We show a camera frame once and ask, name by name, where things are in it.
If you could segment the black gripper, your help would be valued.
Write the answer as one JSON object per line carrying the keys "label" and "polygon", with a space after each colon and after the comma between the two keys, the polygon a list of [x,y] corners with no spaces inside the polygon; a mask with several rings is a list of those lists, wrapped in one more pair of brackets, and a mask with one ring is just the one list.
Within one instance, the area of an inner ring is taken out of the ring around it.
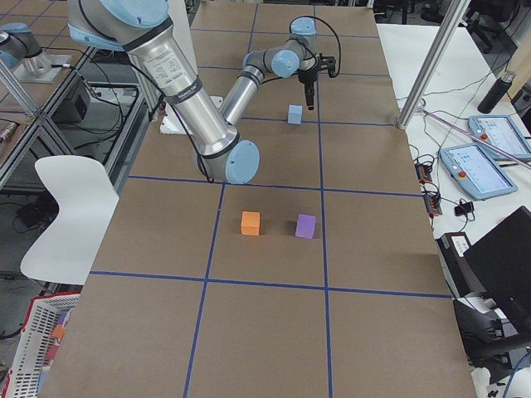
{"label": "black gripper", "polygon": [[314,83],[319,78],[319,69],[298,70],[297,77],[299,82],[304,84],[304,96],[308,110],[314,110]]}

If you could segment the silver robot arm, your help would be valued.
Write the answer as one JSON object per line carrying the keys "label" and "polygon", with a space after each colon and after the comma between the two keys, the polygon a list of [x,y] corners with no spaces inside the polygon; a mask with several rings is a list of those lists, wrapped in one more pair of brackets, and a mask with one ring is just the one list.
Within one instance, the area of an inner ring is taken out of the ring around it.
{"label": "silver robot arm", "polygon": [[239,120],[268,77],[313,75],[319,63],[314,20],[297,17],[277,47],[248,53],[226,92],[211,91],[176,33],[169,1],[69,1],[68,27],[79,43],[123,51],[145,69],[192,143],[209,181],[245,184],[256,175],[259,148],[243,139]]}

